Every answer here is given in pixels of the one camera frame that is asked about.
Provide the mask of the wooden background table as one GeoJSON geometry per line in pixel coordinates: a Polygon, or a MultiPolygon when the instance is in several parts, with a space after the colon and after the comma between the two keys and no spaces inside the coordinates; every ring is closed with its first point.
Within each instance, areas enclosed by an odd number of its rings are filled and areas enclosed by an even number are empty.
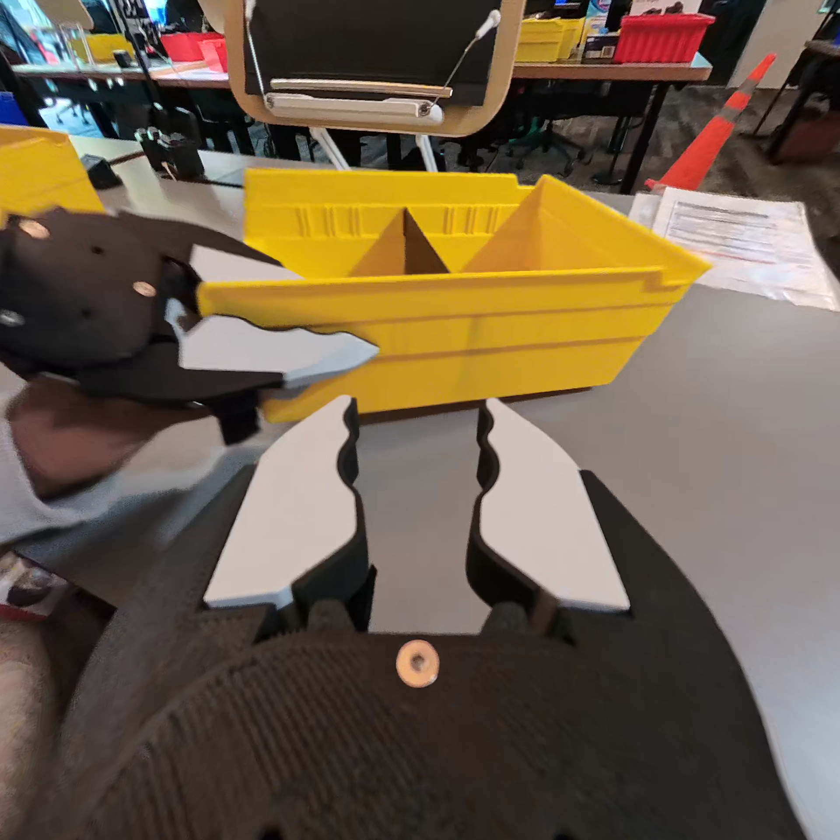
{"type": "Polygon", "coordinates": [[[653,137],[659,115],[671,89],[681,89],[689,84],[706,82],[712,72],[712,64],[701,53],[696,53],[686,64],[566,64],[566,63],[531,63],[514,66],[511,89],[516,84],[549,83],[550,85],[587,83],[607,85],[613,90],[615,85],[644,87],[646,97],[639,102],[638,108],[627,105],[618,106],[612,115],[614,118],[628,121],[641,118],[639,133],[622,179],[617,183],[618,191],[623,195],[634,192],[639,172],[645,161],[650,141],[653,137]]]}

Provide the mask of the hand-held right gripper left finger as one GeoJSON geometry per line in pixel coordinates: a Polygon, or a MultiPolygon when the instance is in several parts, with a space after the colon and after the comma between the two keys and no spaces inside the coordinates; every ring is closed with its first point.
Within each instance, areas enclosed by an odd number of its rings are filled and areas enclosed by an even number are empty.
{"type": "Polygon", "coordinates": [[[359,414],[340,395],[259,457],[203,594],[210,610],[267,606],[287,629],[320,602],[367,627],[375,571],[355,481],[359,414]]]}

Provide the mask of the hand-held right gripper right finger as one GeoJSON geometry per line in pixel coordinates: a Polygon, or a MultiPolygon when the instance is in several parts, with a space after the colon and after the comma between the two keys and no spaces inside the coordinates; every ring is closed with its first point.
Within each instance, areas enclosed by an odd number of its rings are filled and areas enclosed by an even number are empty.
{"type": "Polygon", "coordinates": [[[479,409],[479,494],[466,552],[483,603],[519,606],[549,635],[564,611],[630,617],[631,603],[580,467],[500,399],[479,409]]]}

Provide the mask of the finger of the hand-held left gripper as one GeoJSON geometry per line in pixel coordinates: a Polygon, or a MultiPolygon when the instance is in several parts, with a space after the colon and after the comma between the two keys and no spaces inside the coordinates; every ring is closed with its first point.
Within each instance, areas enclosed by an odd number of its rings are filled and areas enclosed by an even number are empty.
{"type": "Polygon", "coordinates": [[[189,265],[206,284],[302,281],[299,274],[254,257],[194,245],[189,265]]]}
{"type": "Polygon", "coordinates": [[[380,352],[350,332],[263,329],[232,316],[198,318],[173,298],[166,302],[164,317],[176,336],[184,370],[277,374],[290,389],[354,371],[380,352]]]}

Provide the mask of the red plastic bin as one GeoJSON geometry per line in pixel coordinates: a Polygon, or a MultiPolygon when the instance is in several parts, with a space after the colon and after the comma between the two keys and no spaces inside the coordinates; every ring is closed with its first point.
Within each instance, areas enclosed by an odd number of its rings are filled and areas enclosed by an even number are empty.
{"type": "Polygon", "coordinates": [[[689,64],[716,22],[706,14],[625,16],[618,32],[614,64],[689,64]]]}
{"type": "Polygon", "coordinates": [[[228,54],[223,35],[174,33],[161,36],[166,55],[173,62],[202,61],[214,72],[228,72],[228,54]]]}

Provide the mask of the orange traffic cone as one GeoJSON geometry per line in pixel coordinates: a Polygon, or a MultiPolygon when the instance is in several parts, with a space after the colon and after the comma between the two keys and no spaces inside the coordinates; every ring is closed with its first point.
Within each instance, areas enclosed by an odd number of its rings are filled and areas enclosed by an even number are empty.
{"type": "Polygon", "coordinates": [[[764,57],[667,172],[658,180],[646,180],[645,187],[651,193],[661,194],[667,187],[690,192],[698,189],[776,58],[776,54],[764,57]]]}

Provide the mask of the person's left hand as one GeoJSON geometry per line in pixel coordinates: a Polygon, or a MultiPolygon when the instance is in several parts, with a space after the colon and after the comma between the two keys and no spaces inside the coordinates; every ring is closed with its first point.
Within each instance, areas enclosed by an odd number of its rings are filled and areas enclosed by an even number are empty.
{"type": "Polygon", "coordinates": [[[199,406],[168,407],[84,394],[51,377],[30,381],[4,418],[35,496],[50,500],[112,475],[170,427],[209,417],[199,406]]]}

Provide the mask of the person's left forearm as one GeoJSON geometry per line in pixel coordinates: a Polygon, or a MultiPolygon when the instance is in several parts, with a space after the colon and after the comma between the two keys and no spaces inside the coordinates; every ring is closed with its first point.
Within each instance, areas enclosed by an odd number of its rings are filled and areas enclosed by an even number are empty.
{"type": "Polygon", "coordinates": [[[122,468],[90,487],[41,500],[35,496],[18,460],[9,425],[2,419],[1,544],[38,534],[72,529],[126,508],[134,498],[159,496],[195,487],[207,477],[226,475],[255,461],[268,445],[265,436],[242,444],[217,445],[221,438],[209,420],[170,427],[154,437],[122,468]]]}

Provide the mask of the laminated paper sheet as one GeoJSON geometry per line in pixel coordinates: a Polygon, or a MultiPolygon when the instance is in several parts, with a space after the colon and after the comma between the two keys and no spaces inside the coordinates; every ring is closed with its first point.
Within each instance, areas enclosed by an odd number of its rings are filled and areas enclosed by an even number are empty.
{"type": "Polygon", "coordinates": [[[838,279],[818,252],[803,203],[666,187],[636,194],[629,216],[710,262],[703,286],[839,311],[838,279]]]}

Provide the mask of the black power adapter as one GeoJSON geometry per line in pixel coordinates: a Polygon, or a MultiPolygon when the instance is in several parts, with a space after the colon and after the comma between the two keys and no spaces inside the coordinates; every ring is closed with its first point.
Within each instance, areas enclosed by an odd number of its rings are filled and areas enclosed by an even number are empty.
{"type": "Polygon", "coordinates": [[[123,179],[114,171],[112,164],[99,155],[84,154],[80,157],[88,180],[97,192],[123,187],[123,179]]]}

